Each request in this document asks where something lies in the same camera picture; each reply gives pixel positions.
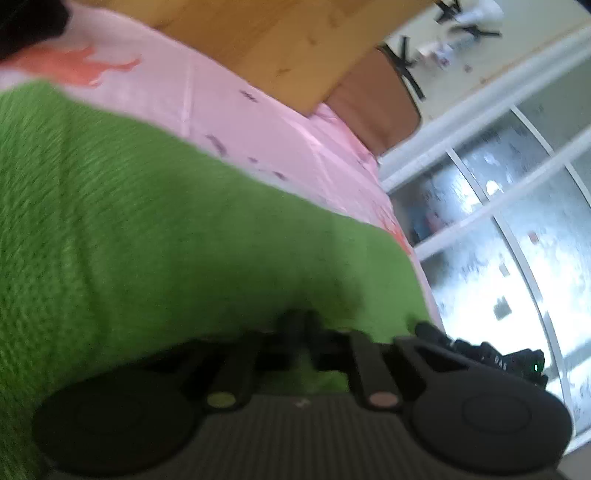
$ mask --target orange pattern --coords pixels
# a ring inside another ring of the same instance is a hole
[[[94,53],[93,46],[82,50],[62,51],[50,46],[35,45],[15,53],[0,65],[13,67],[55,83],[94,88],[100,85],[100,76],[103,72],[129,72],[141,63],[139,58],[124,64],[89,60],[88,57]]]

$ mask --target black mount pad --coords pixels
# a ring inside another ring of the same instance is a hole
[[[194,342],[55,394],[33,422],[48,480],[561,478],[570,416],[542,388],[416,338],[290,338]],[[256,393],[300,341],[317,369],[347,373],[350,394]]]

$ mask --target black fabric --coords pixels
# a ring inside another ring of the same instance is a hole
[[[577,0],[581,5],[583,5],[589,12],[591,12],[591,0]]]
[[[61,0],[0,2],[0,60],[64,32],[70,14]]]

